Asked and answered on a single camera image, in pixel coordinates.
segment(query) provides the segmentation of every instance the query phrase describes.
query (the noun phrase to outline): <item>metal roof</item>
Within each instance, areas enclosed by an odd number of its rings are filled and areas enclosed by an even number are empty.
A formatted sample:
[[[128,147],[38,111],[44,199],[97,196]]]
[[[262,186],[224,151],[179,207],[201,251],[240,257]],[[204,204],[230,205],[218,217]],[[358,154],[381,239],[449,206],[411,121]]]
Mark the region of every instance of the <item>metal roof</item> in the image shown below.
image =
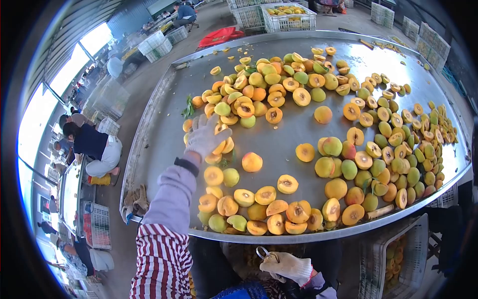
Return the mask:
[[[41,82],[50,84],[71,58],[76,44],[90,31],[110,19],[123,0],[74,0],[46,42],[28,80],[31,97]]]

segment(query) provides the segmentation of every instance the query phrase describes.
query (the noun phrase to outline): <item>white pants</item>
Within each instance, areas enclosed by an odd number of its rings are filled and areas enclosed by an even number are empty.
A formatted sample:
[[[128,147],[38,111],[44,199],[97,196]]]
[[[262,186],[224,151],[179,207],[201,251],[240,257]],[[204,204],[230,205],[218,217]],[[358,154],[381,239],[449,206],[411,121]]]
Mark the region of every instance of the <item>white pants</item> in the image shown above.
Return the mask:
[[[118,165],[123,144],[115,136],[110,136],[108,138],[108,143],[109,144],[105,147],[103,155],[101,156],[101,161],[94,160],[87,165],[86,171],[89,176],[104,177],[107,172],[111,171],[116,165]]]

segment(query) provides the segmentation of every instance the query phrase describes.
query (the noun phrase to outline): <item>concrete floor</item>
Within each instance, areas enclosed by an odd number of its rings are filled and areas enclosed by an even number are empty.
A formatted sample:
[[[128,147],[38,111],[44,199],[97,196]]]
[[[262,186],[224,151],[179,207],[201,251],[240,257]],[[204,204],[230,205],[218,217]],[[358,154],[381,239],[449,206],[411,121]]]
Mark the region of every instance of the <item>concrete floor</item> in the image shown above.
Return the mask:
[[[406,38],[397,28],[388,29],[378,26],[370,21],[370,12],[355,7],[348,9],[347,14],[338,14],[336,18],[318,15],[316,27],[320,30],[338,30],[339,27],[353,30],[367,35],[395,35],[412,45],[413,42]],[[167,67],[175,60],[194,52],[199,41],[208,33],[217,29],[232,26],[235,20],[232,17],[227,3],[212,2],[198,9],[197,23],[199,28],[194,28],[188,38],[173,46],[173,50],[154,63],[144,62],[138,70],[124,84],[124,88],[131,94],[129,103],[123,116],[118,120],[121,125],[118,137],[123,143],[123,153],[119,165],[124,169],[128,159],[131,143],[136,132],[144,108],[161,79]],[[459,98],[458,93],[451,87],[450,90]],[[466,122],[472,123],[469,109],[463,99],[459,98],[460,110]],[[137,224],[124,224],[118,212],[122,175],[119,184],[115,187],[100,186],[97,189],[97,202],[110,207],[110,229],[112,239],[111,254],[115,262],[115,269],[106,273],[103,278],[105,292],[108,298],[127,298],[130,290],[130,281],[136,272],[136,230]],[[347,244],[344,248],[342,268],[339,280],[342,285],[338,291],[339,298],[356,298],[359,289],[359,250],[357,237],[344,239]],[[430,286],[439,276],[427,271],[424,287]]]

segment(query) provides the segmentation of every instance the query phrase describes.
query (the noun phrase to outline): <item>black wrist strap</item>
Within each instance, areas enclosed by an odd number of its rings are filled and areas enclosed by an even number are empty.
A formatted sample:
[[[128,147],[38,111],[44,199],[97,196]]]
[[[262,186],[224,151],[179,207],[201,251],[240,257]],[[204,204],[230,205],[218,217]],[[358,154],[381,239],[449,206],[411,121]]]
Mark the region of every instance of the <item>black wrist strap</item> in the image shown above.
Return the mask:
[[[189,170],[189,172],[191,172],[194,175],[194,177],[197,177],[199,175],[199,168],[197,168],[196,165],[194,165],[194,163],[191,163],[190,161],[186,159],[180,159],[176,157],[176,160],[174,161],[174,165],[178,165],[182,168]]]

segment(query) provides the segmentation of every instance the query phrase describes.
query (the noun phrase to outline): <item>white work glove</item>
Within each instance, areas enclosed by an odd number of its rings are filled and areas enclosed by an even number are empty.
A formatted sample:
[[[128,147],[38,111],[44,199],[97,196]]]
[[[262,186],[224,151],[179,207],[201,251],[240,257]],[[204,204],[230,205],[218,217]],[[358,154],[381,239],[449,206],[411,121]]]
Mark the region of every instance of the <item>white work glove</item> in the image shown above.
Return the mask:
[[[270,275],[281,282],[285,282],[280,276],[290,278],[300,287],[303,287],[310,280],[313,268],[310,258],[298,258],[287,252],[269,252],[275,259],[264,259],[259,265],[259,269],[267,271]]]
[[[217,114],[213,114],[209,119],[205,114],[195,117],[184,153],[196,152],[201,155],[201,161],[204,161],[206,156],[211,154],[221,142],[229,138],[232,135],[232,130],[229,128],[214,135],[214,129],[218,121],[219,115]]]

